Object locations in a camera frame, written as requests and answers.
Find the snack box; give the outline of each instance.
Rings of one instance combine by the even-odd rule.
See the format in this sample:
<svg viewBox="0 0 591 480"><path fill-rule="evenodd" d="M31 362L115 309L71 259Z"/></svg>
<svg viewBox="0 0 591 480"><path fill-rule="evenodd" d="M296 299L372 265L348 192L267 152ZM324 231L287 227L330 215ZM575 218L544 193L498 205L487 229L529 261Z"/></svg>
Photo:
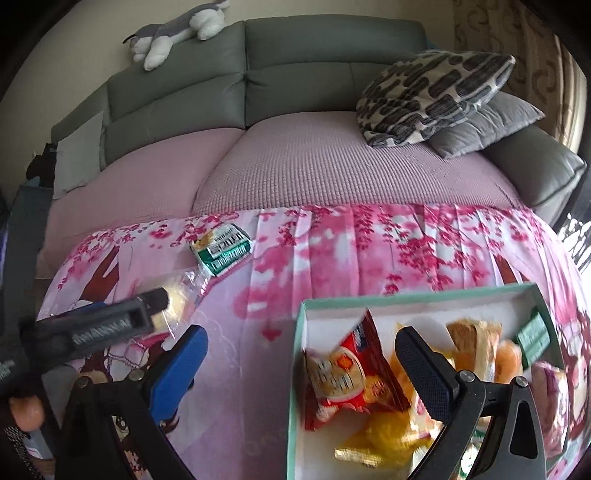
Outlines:
<svg viewBox="0 0 591 480"><path fill-rule="evenodd" d="M534 307L538 308L550 334L550 346L541 359L564 369L550 312L537 285L532 283L389 297L304 301L295 330L287 480L402 480L409 474L408 469L371 469L335 459L335 447L363 427L365 414L343 410L315 432L304 430L305 349L330 352L359 323L366 308L374 318L384 355L389 359L394 350L397 323L415 327L432 348L448 351L454 346L446 324L460 318L499 322L503 326L501 339L511 339L529 321ZM524 375L528 377L529 373L528 370ZM559 459L552 459L547 467L552 467Z"/></svg>

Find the blue gripper part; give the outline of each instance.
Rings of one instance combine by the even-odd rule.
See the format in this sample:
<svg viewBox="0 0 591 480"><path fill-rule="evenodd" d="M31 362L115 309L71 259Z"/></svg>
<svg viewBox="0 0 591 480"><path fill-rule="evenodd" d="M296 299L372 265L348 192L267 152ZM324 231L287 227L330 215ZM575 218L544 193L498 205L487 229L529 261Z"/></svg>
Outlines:
<svg viewBox="0 0 591 480"><path fill-rule="evenodd" d="M172 418L203 363L207 354L207 332L202 327L190 329L181 337L179 344L170 352L174 356L150 392L150 415L157 424Z"/></svg>

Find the stuffed animal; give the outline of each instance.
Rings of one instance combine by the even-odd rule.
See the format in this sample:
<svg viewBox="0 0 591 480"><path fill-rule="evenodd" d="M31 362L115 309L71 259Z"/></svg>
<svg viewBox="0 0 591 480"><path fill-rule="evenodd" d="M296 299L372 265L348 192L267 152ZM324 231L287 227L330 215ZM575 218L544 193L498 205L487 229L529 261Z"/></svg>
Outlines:
<svg viewBox="0 0 591 480"><path fill-rule="evenodd" d="M229 0L214 0L213 3L199 5L165 24L150 24L140 28L127 37L134 61L143 61L144 70L149 72L160 67L177 43L197 36L208 40L226 26L223 10Z"/></svg>

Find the green snack package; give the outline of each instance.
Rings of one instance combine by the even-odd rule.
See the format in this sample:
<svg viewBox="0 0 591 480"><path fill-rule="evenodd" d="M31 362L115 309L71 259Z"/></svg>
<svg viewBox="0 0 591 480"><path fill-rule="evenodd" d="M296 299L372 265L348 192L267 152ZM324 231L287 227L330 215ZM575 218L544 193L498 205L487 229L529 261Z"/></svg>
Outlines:
<svg viewBox="0 0 591 480"><path fill-rule="evenodd" d="M220 277L251 253L253 242L241 228L224 223L189 246L206 275Z"/></svg>
<svg viewBox="0 0 591 480"><path fill-rule="evenodd" d="M538 309L531 311L530 321L520 330L514 341L521 348L523 370L528 369L542 356L550 345L550 335Z"/></svg>

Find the sofa armrest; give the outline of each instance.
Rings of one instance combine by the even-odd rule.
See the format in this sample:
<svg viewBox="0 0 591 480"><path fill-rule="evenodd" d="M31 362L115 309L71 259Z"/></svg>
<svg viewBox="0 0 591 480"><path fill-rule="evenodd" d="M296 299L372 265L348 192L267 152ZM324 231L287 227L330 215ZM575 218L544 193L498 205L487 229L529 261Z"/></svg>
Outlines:
<svg viewBox="0 0 591 480"><path fill-rule="evenodd" d="M556 221L587 164L535 125L482 151L515 186L521 200L547 223Z"/></svg>

